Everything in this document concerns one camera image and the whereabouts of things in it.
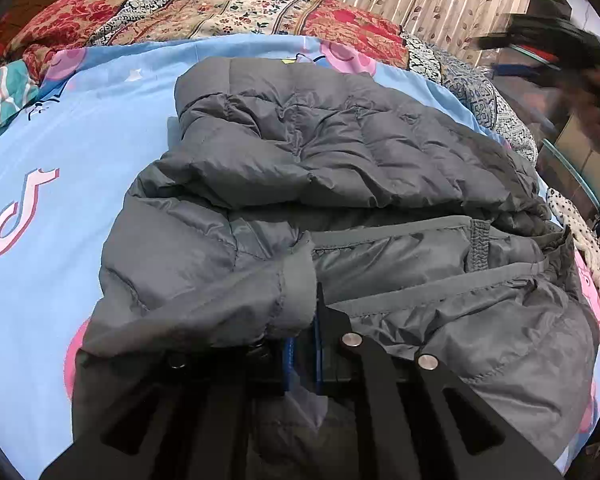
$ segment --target tiktok logo print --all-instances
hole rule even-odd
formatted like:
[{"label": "tiktok logo print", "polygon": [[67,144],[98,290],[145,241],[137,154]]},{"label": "tiktok logo print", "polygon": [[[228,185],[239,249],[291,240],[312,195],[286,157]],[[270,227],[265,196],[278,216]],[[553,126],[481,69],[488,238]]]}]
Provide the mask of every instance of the tiktok logo print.
[{"label": "tiktok logo print", "polygon": [[51,182],[60,176],[60,170],[42,171],[33,170],[27,173],[24,181],[24,192],[22,193],[22,204],[20,205],[20,215],[13,229],[4,234],[4,226],[18,212],[18,202],[11,202],[0,213],[0,256],[11,249],[27,229],[38,206],[38,187],[47,182]]}]

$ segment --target black metal bracket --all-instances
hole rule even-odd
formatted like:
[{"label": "black metal bracket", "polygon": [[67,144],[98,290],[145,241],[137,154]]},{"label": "black metal bracket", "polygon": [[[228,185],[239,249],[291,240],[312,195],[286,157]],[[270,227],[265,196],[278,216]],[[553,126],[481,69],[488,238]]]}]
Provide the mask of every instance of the black metal bracket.
[{"label": "black metal bracket", "polygon": [[[356,406],[361,480],[562,478],[443,362],[430,354],[392,358],[326,306],[320,285],[310,333],[316,389]],[[243,479],[248,402],[283,394],[282,353],[283,345],[258,344],[172,356],[41,480]]]}]

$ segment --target gray puffer jacket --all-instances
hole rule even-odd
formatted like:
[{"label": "gray puffer jacket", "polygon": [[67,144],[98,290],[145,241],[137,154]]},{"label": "gray puffer jacket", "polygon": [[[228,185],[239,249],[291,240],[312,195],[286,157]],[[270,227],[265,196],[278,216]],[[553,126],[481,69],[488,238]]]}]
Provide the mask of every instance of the gray puffer jacket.
[{"label": "gray puffer jacket", "polygon": [[[75,433],[167,350],[295,335],[319,280],[355,330],[405,359],[436,355],[559,457],[600,334],[527,161],[311,64],[206,59],[175,97],[182,142],[132,184],[103,248]],[[254,476],[343,478],[356,463],[352,413],[305,394],[319,416],[297,399],[256,407]]]}]

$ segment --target metal bolt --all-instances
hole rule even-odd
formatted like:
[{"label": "metal bolt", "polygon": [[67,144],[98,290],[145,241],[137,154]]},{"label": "metal bolt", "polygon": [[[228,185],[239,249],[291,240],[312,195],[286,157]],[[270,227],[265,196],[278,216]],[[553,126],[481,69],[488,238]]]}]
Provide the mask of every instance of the metal bolt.
[{"label": "metal bolt", "polygon": [[167,362],[171,368],[178,370],[187,366],[187,357],[184,354],[171,354]]},{"label": "metal bolt", "polygon": [[342,342],[346,346],[360,346],[362,345],[362,336],[355,332],[349,332],[342,336]]},{"label": "metal bolt", "polygon": [[433,355],[424,354],[418,357],[418,366],[425,370],[435,370],[438,368],[438,360]]},{"label": "metal bolt", "polygon": [[254,364],[267,362],[270,358],[269,346],[262,342],[252,345],[247,352],[247,359]]}]

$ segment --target bed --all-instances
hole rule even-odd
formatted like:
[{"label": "bed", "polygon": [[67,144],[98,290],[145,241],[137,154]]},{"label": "bed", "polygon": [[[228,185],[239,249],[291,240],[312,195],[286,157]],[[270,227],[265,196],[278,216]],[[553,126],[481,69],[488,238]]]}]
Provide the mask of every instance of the bed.
[{"label": "bed", "polygon": [[[279,8],[263,10],[266,2]],[[59,0],[6,56],[22,57],[22,80],[40,85],[35,100],[23,82],[5,89],[5,100],[19,91],[28,104],[0,116],[0,448],[27,480],[72,441],[74,357],[101,295],[102,243],[136,174],[179,141],[173,87],[191,65],[268,57],[366,73],[537,156],[478,72],[333,0]],[[600,298],[578,265],[600,326]],[[599,417],[600,348],[589,407],[555,463],[561,471]]]}]

